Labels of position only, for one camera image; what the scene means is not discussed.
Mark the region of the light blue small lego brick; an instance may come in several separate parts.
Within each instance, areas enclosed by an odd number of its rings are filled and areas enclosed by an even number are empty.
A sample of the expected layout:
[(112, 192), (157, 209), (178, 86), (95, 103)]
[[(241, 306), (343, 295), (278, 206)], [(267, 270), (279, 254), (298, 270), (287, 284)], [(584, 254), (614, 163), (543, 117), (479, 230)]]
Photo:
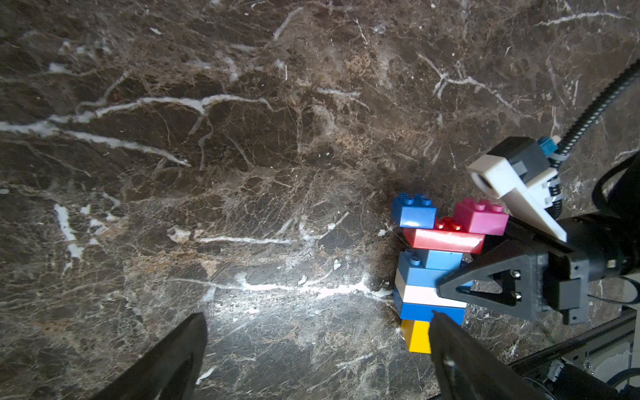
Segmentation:
[(464, 253), (416, 249), (415, 255), (427, 269), (451, 271), (460, 267)]

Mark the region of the white long lego brick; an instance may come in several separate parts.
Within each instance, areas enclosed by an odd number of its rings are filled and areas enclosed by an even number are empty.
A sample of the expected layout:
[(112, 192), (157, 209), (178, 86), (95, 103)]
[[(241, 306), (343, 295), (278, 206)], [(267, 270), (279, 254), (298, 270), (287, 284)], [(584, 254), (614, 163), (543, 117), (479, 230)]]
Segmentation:
[(436, 288), (406, 285), (403, 276), (396, 274), (395, 288), (404, 303), (424, 304), (448, 308), (466, 308), (465, 302), (441, 298), (438, 296)]

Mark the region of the dark blue small lego brick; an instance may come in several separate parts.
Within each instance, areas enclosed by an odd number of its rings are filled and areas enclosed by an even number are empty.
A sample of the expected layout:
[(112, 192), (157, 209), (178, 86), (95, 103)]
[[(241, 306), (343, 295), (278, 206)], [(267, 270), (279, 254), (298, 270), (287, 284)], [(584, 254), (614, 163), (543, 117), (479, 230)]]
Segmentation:
[(393, 199), (392, 217), (401, 228), (433, 229), (437, 208), (422, 194), (400, 193)]

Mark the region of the blue long lego brick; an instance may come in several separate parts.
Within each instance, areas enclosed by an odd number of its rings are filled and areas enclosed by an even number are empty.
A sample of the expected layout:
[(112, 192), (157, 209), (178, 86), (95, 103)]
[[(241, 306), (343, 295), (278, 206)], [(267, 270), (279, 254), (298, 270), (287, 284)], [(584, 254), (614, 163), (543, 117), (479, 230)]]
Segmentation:
[(397, 273), (403, 276), (406, 285), (436, 288), (437, 281), (445, 275), (465, 268), (468, 264), (462, 261), (460, 267), (451, 271), (440, 271), (425, 268), (415, 255), (416, 249), (406, 249), (398, 256)]

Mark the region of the yellow small lego brick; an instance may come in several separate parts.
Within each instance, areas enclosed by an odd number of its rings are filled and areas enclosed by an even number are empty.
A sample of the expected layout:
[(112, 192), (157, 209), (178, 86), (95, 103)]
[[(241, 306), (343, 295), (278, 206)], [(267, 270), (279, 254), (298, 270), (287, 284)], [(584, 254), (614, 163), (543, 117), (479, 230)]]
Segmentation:
[(410, 353), (430, 354), (430, 323), (423, 321), (403, 320), (401, 330)]

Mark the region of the red lego brick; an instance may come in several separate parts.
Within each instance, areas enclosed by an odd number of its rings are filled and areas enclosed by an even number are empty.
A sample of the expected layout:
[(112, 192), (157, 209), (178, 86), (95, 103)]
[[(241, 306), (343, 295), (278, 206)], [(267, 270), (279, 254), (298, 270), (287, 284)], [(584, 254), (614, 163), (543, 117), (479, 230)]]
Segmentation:
[(411, 248), (471, 254), (482, 252), (486, 238), (467, 232), (451, 218), (437, 220), (432, 229), (404, 228), (403, 234)]

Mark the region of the magenta small lego brick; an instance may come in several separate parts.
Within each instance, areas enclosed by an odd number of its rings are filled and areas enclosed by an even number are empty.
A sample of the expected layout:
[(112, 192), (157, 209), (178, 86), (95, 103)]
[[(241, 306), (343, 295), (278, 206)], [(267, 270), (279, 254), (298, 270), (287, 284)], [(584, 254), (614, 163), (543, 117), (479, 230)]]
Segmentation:
[(503, 206), (489, 200), (465, 198), (456, 204), (452, 219), (467, 233), (503, 236), (509, 215)]

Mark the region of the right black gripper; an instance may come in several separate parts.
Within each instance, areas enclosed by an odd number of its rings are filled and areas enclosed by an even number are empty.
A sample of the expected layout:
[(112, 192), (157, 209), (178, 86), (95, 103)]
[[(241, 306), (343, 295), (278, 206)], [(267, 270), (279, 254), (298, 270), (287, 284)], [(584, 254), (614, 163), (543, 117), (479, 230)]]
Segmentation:
[(508, 240), (440, 278), (438, 295), (521, 319), (555, 311), (566, 325), (585, 323), (590, 283), (639, 269), (639, 223), (590, 213), (560, 226), (566, 241), (513, 219)]

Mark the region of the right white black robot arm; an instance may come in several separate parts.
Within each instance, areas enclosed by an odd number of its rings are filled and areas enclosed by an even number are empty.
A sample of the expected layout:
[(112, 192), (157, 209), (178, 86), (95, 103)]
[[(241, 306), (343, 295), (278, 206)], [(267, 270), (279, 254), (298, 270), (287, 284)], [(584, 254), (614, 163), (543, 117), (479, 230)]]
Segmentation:
[(603, 129), (605, 110), (639, 85), (632, 62), (557, 143), (510, 137), (469, 166), (480, 190), (510, 218), (470, 265), (438, 281), (438, 294), (521, 319), (547, 311), (584, 323), (593, 283), (639, 271), (639, 151)]

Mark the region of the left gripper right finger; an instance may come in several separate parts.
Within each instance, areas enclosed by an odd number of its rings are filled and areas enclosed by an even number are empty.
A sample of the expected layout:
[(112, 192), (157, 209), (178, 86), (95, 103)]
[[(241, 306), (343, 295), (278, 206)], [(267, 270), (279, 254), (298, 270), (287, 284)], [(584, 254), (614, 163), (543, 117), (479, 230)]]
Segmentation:
[(435, 313), (428, 333), (441, 398), (543, 398), (449, 316)]

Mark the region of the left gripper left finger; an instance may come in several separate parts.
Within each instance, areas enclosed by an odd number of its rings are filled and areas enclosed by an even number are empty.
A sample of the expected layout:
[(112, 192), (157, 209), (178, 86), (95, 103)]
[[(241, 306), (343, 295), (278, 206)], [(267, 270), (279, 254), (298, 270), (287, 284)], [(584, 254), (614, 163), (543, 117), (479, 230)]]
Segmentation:
[(193, 313), (94, 399), (190, 399), (203, 365), (208, 326)]

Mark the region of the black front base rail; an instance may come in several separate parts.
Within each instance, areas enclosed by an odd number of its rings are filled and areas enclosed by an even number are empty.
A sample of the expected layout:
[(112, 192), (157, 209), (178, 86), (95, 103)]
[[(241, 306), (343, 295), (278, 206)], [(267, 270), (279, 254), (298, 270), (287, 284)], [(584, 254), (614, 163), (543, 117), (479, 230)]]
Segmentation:
[(638, 399), (638, 311), (511, 364), (545, 399)]

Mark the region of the blue lego brick front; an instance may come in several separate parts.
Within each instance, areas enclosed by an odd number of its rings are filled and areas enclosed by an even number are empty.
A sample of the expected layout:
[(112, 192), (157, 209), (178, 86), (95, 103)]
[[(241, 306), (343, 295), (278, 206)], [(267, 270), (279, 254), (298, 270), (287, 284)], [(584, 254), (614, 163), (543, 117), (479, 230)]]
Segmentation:
[(442, 313), (455, 321), (458, 325), (463, 324), (465, 308), (450, 308), (443, 306), (433, 306), (426, 304), (405, 303), (399, 291), (393, 290), (393, 301), (401, 320), (420, 321), (430, 323), (433, 320), (434, 312)]

